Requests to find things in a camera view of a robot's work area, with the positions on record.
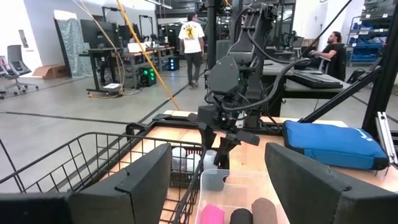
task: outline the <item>metal shopping basket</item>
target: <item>metal shopping basket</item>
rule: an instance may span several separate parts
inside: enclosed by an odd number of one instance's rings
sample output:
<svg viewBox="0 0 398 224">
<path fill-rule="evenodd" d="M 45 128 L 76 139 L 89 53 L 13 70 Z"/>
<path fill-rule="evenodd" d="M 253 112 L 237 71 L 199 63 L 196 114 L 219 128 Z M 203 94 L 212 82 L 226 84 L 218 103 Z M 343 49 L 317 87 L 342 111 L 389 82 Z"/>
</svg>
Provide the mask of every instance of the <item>metal shopping basket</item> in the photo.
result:
<svg viewBox="0 0 398 224">
<path fill-rule="evenodd" d="M 205 155 L 205 147 L 194 142 L 123 134 L 86 133 L 17 170 L 16 163 L 11 159 L 12 155 L 0 140 L 6 155 L 2 158 L 7 158 L 14 171 L 0 180 L 0 192 L 79 192 L 128 166 L 163 143 L 170 143 L 172 147 L 183 147 L 187 154 L 201 155 L 195 170 L 171 171 L 169 191 L 162 218 L 159 220 L 159 223 L 189 223 L 191 218 L 195 218 L 190 216 L 197 202 L 199 178 L 203 171 Z"/>
</svg>

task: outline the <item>cardboard box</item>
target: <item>cardboard box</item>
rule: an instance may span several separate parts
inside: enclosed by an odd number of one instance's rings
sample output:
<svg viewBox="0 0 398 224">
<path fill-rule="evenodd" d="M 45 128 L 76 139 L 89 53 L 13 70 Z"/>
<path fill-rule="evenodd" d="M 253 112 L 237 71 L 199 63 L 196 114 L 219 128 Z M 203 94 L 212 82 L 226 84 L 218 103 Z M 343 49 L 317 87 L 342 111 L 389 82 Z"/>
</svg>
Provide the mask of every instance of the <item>cardboard box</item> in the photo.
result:
<svg viewBox="0 0 398 224">
<path fill-rule="evenodd" d="M 34 77 L 42 77 L 46 80 L 63 78 L 68 76 L 67 68 L 64 65 L 46 65 L 39 67 L 33 73 Z"/>
</svg>

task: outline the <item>patterned curtain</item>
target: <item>patterned curtain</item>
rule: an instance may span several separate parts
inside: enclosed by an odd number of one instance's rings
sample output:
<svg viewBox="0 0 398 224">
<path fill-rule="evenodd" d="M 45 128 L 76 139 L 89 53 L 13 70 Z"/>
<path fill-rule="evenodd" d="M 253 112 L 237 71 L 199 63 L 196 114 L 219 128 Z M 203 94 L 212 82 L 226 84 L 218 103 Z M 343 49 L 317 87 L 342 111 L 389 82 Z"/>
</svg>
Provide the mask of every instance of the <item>patterned curtain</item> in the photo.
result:
<svg viewBox="0 0 398 224">
<path fill-rule="evenodd" d="M 83 42 L 80 23 L 76 19 L 57 20 L 57 22 L 68 55 L 72 77 L 92 77 L 90 58 L 79 57 L 80 53 L 90 48 L 89 44 Z"/>
</svg>

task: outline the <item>pink object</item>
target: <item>pink object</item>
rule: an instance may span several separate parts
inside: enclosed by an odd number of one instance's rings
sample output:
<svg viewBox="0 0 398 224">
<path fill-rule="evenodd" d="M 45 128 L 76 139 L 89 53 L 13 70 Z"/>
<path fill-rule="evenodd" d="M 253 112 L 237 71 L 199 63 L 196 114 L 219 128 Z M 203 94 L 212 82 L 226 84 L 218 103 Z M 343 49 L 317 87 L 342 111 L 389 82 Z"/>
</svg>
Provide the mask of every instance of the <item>pink object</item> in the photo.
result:
<svg viewBox="0 0 398 224">
<path fill-rule="evenodd" d="M 206 205 L 201 211 L 200 224 L 224 224 L 225 212 L 214 205 Z"/>
</svg>

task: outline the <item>white t-shirt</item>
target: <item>white t-shirt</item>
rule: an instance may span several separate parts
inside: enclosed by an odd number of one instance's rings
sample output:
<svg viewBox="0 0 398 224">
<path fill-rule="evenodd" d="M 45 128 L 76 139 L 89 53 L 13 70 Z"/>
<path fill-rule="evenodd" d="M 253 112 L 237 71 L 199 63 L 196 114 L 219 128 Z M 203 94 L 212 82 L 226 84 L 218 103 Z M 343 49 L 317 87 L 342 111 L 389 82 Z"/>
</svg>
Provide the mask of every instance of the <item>white t-shirt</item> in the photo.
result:
<svg viewBox="0 0 398 224">
<path fill-rule="evenodd" d="M 189 21 L 181 26 L 179 39 L 184 40 L 185 54 L 201 52 L 199 38 L 204 37 L 203 29 L 197 22 Z"/>
</svg>

